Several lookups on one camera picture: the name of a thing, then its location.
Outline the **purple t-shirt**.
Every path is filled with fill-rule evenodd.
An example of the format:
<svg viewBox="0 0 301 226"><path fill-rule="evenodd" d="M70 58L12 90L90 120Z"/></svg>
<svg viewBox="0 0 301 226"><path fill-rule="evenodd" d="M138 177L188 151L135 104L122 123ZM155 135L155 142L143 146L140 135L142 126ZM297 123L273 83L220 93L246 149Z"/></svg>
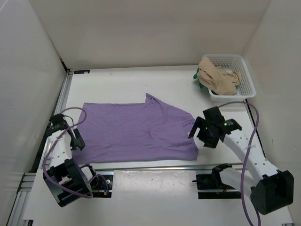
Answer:
<svg viewBox="0 0 301 226"><path fill-rule="evenodd" d="M78 164L197 159L198 148L188 137L192 115L150 94L143 103L82 108L77 128L85 147L72 154Z"/></svg>

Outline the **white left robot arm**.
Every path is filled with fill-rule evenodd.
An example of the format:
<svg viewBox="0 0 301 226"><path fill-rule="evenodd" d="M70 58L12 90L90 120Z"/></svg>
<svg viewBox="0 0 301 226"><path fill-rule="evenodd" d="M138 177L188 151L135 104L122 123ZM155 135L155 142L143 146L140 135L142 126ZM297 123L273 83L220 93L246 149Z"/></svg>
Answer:
<svg viewBox="0 0 301 226"><path fill-rule="evenodd" d="M85 142L78 129L71 129L65 115L57 114L50 120L46 135L51 143L43 162L43 179L60 207L80 197L92 198L92 188L99 177L90 165L80 167L72 157L72 151L82 150Z"/></svg>

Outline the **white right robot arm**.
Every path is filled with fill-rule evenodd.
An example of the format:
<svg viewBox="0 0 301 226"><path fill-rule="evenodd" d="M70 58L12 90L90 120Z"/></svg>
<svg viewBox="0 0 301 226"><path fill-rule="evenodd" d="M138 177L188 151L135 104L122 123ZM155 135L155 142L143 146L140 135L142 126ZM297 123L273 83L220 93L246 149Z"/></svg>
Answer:
<svg viewBox="0 0 301 226"><path fill-rule="evenodd" d="M230 186L248 197L255 210L262 215L293 203L294 178L279 170L257 149L234 119L226 120L219 108L212 107L197 117L189 138L198 138L205 147L216 148L222 142L242 161L250 176L224 163L213 167L210 182L216 188Z"/></svg>

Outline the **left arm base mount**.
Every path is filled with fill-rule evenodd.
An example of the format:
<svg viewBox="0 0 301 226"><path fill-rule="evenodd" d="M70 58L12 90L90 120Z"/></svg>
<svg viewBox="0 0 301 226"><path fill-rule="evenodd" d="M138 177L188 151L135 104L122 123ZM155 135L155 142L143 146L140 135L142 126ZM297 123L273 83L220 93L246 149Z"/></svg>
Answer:
<svg viewBox="0 0 301 226"><path fill-rule="evenodd" d="M94 198L111 198L114 182L113 171L97 171L96 176L93 176L89 182Z"/></svg>

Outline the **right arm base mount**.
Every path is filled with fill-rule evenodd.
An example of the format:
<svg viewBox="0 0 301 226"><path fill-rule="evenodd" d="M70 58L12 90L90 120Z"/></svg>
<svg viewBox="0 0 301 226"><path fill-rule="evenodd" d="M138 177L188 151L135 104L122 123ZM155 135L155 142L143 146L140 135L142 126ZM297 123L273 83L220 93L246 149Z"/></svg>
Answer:
<svg viewBox="0 0 301 226"><path fill-rule="evenodd" d="M240 199L241 194L228 185L218 186L211 174L196 174L192 183L197 185L199 200Z"/></svg>

